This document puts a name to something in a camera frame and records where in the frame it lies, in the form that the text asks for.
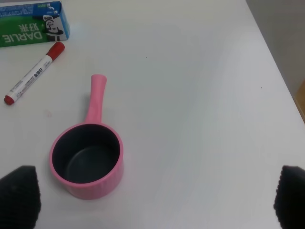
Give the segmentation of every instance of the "saucepan handle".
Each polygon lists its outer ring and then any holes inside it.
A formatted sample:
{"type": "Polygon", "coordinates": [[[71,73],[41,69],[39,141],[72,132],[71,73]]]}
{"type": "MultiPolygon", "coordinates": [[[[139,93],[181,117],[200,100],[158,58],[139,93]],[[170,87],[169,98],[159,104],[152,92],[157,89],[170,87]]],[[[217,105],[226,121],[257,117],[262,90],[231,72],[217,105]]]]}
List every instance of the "saucepan handle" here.
{"type": "Polygon", "coordinates": [[[102,121],[102,104],[107,78],[104,75],[91,77],[91,94],[86,123],[100,123],[102,121]]]}

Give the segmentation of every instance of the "red marker cap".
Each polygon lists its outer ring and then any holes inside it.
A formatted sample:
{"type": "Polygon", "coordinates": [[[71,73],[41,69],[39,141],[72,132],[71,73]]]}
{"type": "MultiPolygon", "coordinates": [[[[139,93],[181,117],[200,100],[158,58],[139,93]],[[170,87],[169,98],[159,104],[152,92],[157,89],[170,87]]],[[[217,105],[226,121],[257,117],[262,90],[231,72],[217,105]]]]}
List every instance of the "red marker cap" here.
{"type": "Polygon", "coordinates": [[[56,42],[48,51],[47,55],[54,61],[65,50],[65,46],[61,42],[56,42]]]}
{"type": "Polygon", "coordinates": [[[5,96],[4,97],[4,102],[7,104],[7,105],[12,105],[13,103],[15,103],[15,101],[11,98],[11,97],[9,97],[9,96],[5,96]]]}

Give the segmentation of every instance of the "white table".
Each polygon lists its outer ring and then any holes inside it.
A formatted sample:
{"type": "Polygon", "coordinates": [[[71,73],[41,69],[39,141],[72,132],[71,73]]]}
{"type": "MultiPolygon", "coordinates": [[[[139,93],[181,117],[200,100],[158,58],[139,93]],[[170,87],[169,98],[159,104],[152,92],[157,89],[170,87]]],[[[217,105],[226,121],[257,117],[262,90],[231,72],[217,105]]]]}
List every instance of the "white table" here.
{"type": "MultiPolygon", "coordinates": [[[[35,165],[38,229],[280,228],[282,165],[305,168],[305,128],[244,0],[64,0],[66,51],[14,106],[0,103],[0,175],[35,165]],[[120,185],[94,201],[52,177],[49,149],[108,77],[120,185]]],[[[5,93],[51,43],[0,49],[5,93]]]]}

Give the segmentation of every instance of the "marker barrel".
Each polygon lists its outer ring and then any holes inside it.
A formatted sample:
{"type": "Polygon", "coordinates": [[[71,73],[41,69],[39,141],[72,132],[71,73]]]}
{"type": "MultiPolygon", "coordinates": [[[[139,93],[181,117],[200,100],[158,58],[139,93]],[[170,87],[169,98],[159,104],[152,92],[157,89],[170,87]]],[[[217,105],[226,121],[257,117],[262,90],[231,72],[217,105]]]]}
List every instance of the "marker barrel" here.
{"type": "Polygon", "coordinates": [[[49,52],[6,94],[4,102],[7,105],[15,103],[62,53],[64,48],[63,43],[56,42],[49,52]]]}

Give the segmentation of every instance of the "green packaging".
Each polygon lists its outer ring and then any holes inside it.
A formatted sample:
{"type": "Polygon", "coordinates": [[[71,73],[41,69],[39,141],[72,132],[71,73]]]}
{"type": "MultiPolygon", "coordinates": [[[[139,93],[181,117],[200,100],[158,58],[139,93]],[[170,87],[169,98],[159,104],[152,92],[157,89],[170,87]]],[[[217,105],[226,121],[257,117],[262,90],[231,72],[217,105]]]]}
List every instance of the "green packaging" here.
{"type": "Polygon", "coordinates": [[[69,34],[60,1],[0,7],[0,47],[64,41],[69,34]]]}

